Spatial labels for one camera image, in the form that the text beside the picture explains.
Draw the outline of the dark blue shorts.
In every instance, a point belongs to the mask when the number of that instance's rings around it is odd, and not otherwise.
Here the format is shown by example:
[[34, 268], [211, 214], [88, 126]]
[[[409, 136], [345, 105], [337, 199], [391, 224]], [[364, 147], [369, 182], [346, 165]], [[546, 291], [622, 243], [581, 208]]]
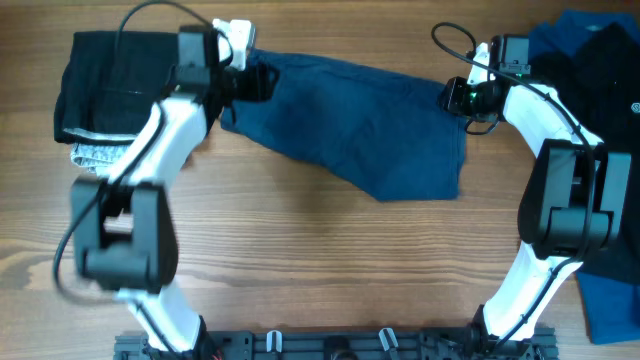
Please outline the dark blue shorts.
[[305, 54], [255, 50], [249, 62], [279, 74], [272, 96], [234, 102], [222, 129], [324, 167], [378, 201], [458, 196], [466, 134], [438, 104], [444, 84]]

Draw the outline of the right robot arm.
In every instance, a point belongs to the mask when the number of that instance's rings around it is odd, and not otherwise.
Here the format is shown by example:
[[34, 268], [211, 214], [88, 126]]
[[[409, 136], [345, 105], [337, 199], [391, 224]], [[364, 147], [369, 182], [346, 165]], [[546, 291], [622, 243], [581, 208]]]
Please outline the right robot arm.
[[497, 292], [466, 330], [464, 354], [523, 358], [534, 348], [538, 318], [561, 284], [619, 234], [631, 167], [628, 153], [605, 148], [532, 77], [525, 36], [473, 43], [461, 59], [468, 77], [449, 80], [441, 107], [468, 123], [512, 125], [535, 164], [519, 205], [521, 244]]

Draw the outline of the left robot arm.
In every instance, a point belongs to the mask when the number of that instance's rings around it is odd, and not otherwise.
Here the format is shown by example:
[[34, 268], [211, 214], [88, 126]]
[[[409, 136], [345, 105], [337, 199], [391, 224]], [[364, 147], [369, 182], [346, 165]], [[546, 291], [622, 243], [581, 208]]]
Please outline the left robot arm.
[[71, 189], [77, 274], [125, 303], [148, 336], [152, 359], [216, 359], [202, 317], [174, 277], [178, 242], [167, 192], [222, 107], [268, 99], [268, 76], [247, 65], [256, 30], [248, 20], [184, 26], [178, 61], [123, 156]]

